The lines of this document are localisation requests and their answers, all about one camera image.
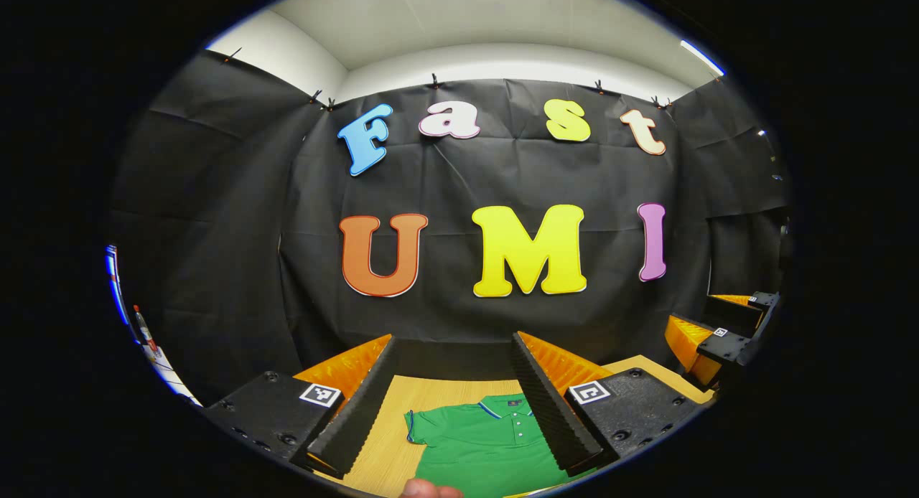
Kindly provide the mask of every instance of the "green polo shirt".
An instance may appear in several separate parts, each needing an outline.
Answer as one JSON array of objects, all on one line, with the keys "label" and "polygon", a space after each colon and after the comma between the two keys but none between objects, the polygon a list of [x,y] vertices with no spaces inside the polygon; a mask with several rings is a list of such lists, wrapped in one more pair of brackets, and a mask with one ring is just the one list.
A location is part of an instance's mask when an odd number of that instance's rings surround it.
[{"label": "green polo shirt", "polygon": [[405,414],[408,440],[425,443],[416,478],[465,498],[499,498],[577,479],[559,469],[523,394]]}]

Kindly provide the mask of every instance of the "letter f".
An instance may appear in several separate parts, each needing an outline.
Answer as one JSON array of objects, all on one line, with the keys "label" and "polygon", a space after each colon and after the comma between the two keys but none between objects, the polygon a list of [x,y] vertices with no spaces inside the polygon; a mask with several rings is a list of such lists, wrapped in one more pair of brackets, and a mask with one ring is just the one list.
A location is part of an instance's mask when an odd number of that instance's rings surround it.
[{"label": "letter f", "polygon": [[[342,128],[341,131],[338,131],[338,137],[345,139],[347,149],[351,152],[351,177],[363,174],[367,168],[386,157],[386,149],[375,147],[372,139],[386,141],[386,138],[390,136],[386,123],[380,118],[385,118],[391,113],[393,113],[393,108],[386,105],[386,103],[380,103],[380,105],[372,108],[370,112],[365,113],[364,116],[355,119]],[[368,121],[370,121],[370,128],[366,126]]]}]

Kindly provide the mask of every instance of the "letter m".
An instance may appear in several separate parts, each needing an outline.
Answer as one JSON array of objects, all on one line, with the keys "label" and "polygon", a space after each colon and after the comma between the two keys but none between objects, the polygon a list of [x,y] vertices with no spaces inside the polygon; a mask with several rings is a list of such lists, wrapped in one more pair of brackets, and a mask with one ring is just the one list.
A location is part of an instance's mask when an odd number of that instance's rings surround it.
[{"label": "letter m", "polygon": [[505,280],[505,260],[520,290],[533,291],[542,267],[549,262],[549,275],[542,281],[547,294],[580,292],[587,288],[581,275],[578,229],[584,219],[581,207],[552,206],[532,240],[509,207],[482,207],[472,221],[482,228],[482,281],[472,288],[476,296],[508,296],[513,289]]}]

